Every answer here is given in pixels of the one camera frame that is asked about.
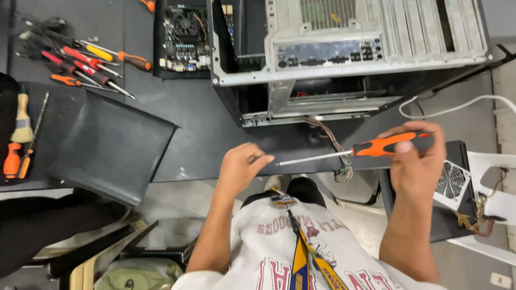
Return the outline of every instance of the shoe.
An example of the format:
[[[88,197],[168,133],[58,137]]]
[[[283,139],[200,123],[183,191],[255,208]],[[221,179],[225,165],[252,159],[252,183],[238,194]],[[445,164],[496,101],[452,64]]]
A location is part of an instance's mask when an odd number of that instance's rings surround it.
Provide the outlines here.
[[[264,191],[270,190],[271,187],[275,187],[279,190],[281,190],[281,175],[273,175],[269,178],[269,180],[265,183]]]
[[[306,175],[305,173],[292,174],[292,179],[296,179],[296,178],[299,178],[299,177],[306,177],[306,178],[308,178],[308,175]]]

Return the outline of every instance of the white cable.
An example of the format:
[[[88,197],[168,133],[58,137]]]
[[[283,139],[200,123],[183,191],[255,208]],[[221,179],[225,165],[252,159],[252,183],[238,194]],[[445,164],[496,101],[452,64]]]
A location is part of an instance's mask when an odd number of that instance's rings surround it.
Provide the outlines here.
[[[401,111],[401,109],[405,105],[413,102],[415,99],[417,99],[417,96],[415,96],[415,97],[411,98],[410,100],[408,100],[408,101],[404,102],[403,104],[401,104],[399,106],[399,113],[402,114],[404,117],[409,118],[409,119],[413,119],[413,120],[423,119],[423,118],[431,118],[431,117],[439,116],[439,115],[446,114],[446,113],[449,113],[449,112],[460,110],[460,109],[465,108],[465,107],[467,107],[467,106],[469,106],[469,105],[471,105],[471,104],[473,104],[476,101],[479,101],[481,99],[493,99],[493,100],[499,100],[499,101],[504,102],[516,114],[516,105],[514,105],[510,100],[508,100],[507,98],[505,98],[505,97],[503,97],[501,95],[490,95],[490,94],[478,96],[478,97],[472,99],[471,101],[469,101],[467,103],[464,103],[464,104],[462,104],[460,106],[457,106],[455,108],[451,108],[451,109],[448,109],[448,110],[444,110],[444,111],[437,112],[437,113],[430,114],[430,115],[426,115],[426,116],[410,116],[410,115],[405,114],[403,111]]]

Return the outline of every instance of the hand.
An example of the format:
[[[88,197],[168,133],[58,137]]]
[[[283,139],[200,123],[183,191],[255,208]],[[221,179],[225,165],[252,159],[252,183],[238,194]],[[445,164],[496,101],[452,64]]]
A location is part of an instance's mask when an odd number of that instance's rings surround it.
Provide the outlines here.
[[[273,160],[274,156],[265,155],[254,143],[244,143],[229,150],[220,166],[216,192],[235,198],[249,186],[258,172]]]
[[[412,204],[424,202],[424,205],[431,206],[433,193],[446,158],[446,145],[441,126],[425,121],[410,121],[380,134],[378,138],[419,130],[433,135],[433,146],[426,152],[421,152],[423,155],[420,156],[420,152],[412,142],[398,143],[391,163],[391,181],[397,198],[408,200]]]

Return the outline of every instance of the id card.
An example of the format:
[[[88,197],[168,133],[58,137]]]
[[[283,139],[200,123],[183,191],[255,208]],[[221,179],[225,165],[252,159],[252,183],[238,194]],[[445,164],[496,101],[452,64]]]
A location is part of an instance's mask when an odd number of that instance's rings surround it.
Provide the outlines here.
[[[284,207],[284,206],[294,205],[297,203],[297,201],[295,201],[289,195],[274,196],[274,197],[271,197],[270,200],[272,201],[272,205],[274,207]]]

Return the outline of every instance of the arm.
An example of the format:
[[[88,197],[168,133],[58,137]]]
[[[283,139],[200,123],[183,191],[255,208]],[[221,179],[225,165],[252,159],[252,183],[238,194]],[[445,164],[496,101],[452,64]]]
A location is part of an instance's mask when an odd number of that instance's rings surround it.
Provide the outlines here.
[[[391,180],[396,201],[380,244],[380,260],[420,282],[439,283],[439,272],[430,249],[433,192],[441,176],[446,147],[439,125],[411,121],[379,137],[407,131],[433,134],[434,145],[420,153],[411,142],[396,146]]]
[[[242,144],[226,153],[208,216],[186,267],[186,273],[211,270],[225,274],[228,271],[233,203],[236,196],[272,160],[274,156],[265,155],[252,143]]]

